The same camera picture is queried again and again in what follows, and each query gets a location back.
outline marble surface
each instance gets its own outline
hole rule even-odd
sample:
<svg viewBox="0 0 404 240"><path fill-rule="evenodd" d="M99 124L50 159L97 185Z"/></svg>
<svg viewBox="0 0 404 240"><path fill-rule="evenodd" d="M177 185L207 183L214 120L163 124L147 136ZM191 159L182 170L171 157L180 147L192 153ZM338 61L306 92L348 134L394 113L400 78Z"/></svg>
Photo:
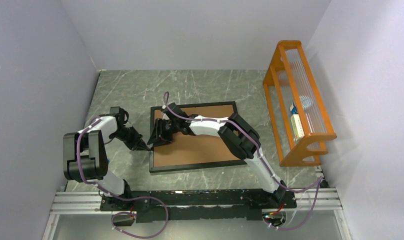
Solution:
<svg viewBox="0 0 404 240"><path fill-rule="evenodd" d="M265 74L262 70L102 71L87 120L108 113L110 107L120 106L129 112L129 122L147 141L150 107L163 104L165 91L170 92L169 101L176 104L236 101L238 113L259 133L262 149L275 173L290 187L306 187L317 179L313 167L279 166L262 85ZM284 128L280 134L286 134ZM110 159L109 169L125 179L132 190L260 188L257 177L247 165L150 174L150 152L130 151L117 139L105 147ZM95 188L70 181L67 191L95 191Z"/></svg>

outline wooden shelf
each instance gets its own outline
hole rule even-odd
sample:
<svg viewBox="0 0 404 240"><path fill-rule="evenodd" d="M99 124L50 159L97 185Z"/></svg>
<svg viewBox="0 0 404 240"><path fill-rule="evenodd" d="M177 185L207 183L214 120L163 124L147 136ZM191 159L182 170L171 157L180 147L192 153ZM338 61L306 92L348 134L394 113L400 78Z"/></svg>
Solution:
<svg viewBox="0 0 404 240"><path fill-rule="evenodd" d="M325 141L335 139L317 84L314 80L302 44L297 40L283 40L277 44L263 81L277 155L282 167L319 166L319 155L328 153ZM287 142L281 142L270 95L273 87L283 118ZM295 104L304 137L295 141L290 121L290 106ZM290 151L284 152L283 144Z"/></svg>

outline purple cable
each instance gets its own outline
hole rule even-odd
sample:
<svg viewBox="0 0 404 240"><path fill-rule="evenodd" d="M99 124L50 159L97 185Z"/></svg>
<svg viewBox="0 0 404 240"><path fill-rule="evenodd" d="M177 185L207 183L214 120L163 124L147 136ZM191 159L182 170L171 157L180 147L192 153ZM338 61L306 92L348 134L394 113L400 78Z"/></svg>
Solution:
<svg viewBox="0 0 404 240"><path fill-rule="evenodd" d="M102 192L104 192L104 193L106 193L106 194L109 194L109 195L113 196L114 198L119 199L119 200L121 200L121 201L136 201L136 200L141 200L141 199L153 199L153 200L159 202L159 203L163 206L163 208L165 209L166 218L165 218L165 223L164 223L163 227L161 228L161 230L159 230L157 233L155 233L155 234L153 234L153 235L150 235L150 236L134 235L134 234L132 234L132 233L129 233L129 232L127 232L127 231L124 231L124 230L122 230L122 229L120 229L120 228L114 226L114 218L115 218L115 217L117 217L117 216L119 216L119 215L123 215L123 214L127 214L127 215L130 215L130 216L134 216L134 214L132 214L132 213L122 211L122 212L116 213L116 214L113 215L112 218L111 218L111 223L112 223L112 227L113 227L112 229L115 229L115 230L119 231L120 233L126 234L126 235L128 235L128 236L130 236L130 237L134 237L134 238L137 238L137 239L151 239L151 238L154 238L154 237L158 236L159 234L161 234L161 233L164 231L164 229L167 227L169 214L168 214L168 208L167 208L167 206L165 205L165 203L163 203L160 199L158 199L158 198L156 198L156 197L153 197L153 196L140 196L140 197L135 197L135 198L123 198L123 197L120 197L120 196L118 196L118 195L115 195L115 194L110 193L108 190L106 190L105 188L103 188L103 187L97 185L95 182L89 182L89 181L87 181L87 180L86 180L86 177L84 176L83 165L82 165L82 158L81 158L81 155L80 155L80 144L81 144L81 140L82 140L82 138L83 138L83 135L86 134L86 133L87 133L90 129L92 129L94 126L96 126L100 121L101 121L101 118L100 118L99 116L96 116L96 117L92 118L92 119L90 120L90 125L87 126L85 129L83 129L83 131L78 135L78 138L77 138L77 146L76 146L76 149L75 149L75 150L76 150L77 164L78 164L78 171L79 171L79 173L80 173L80 178L81 178L81 180L83 181L83 183L85 183L85 184L87 184L87 185L94 185L94 186L97 187L97 189L101 190Z"/></svg>
<svg viewBox="0 0 404 240"><path fill-rule="evenodd" d="M163 95L163 102L164 102L165 107L168 109L168 111L169 111L170 113L172 113L174 116L176 116L176 117L179 118L179 119L183 119L183 120L187 120L187 121L200 121L200 119L194 119L194 118L188 118L188 117L180 116L180 115L178 115L177 113L175 113L174 111L172 111L172 109L168 106L168 98L169 98L169 96L170 96L170 93L169 93L168 91L166 91L166 92L164 93L164 95ZM213 121L213 122L217 122L217 119L214 119L214 118L203 118L202 121ZM255 147L256 147L256 152L258 153L258 156L261 156L261 154L260 154L260 146L257 144L257 142L256 142L251 136L249 136L249 134L247 134L245 131L243 131L243 129L242 129L239 125L237 125L235 122L233 122L233 121L231 121L231 120L221 120L220 123L231 123L233 126L235 126L245 137L247 137L247 139L249 139L249 140L255 145ZM308 190L308 189L311 189L313 186L317 185L317 190L316 190L316 192L315 192L314 201L312 202L311 209L309 210L308 215L306 216L306 218L305 218L299 225L297 225L297 226L289 227L289 228L278 228L278 230L281 230L281 231L290 231L290 230L295 230L295 229L299 228L300 226L304 225L304 224L308 221L308 219L311 217L311 215L313 214L314 206L316 205L316 201L317 201L317 195L318 195L319 189L320 189L320 183L321 183L321 181L323 180L323 177L322 177L322 176L319 177L313 184L309 185L308 187L305 187L305 188L300 189L300 190L295 190L295 189L289 188L289 187L287 187L287 186L281 184L281 183L273 176L273 173L270 171L270 168L266 165L266 164L268 164L268 163L267 163L267 160L264 159L264 156L262 156L260 159L261 159L261 162L262 162L262 164L264 165L264 167L265 167L265 168L268 170L268 172L270 173L270 177L272 177L272 179L273 179L280 187L282 187L282 188L284 188L284 189L286 189L286 190L288 190L288 191L291 191L291 192L294 192L294 193L302 193L302 192L305 192L305 191Z"/></svg>

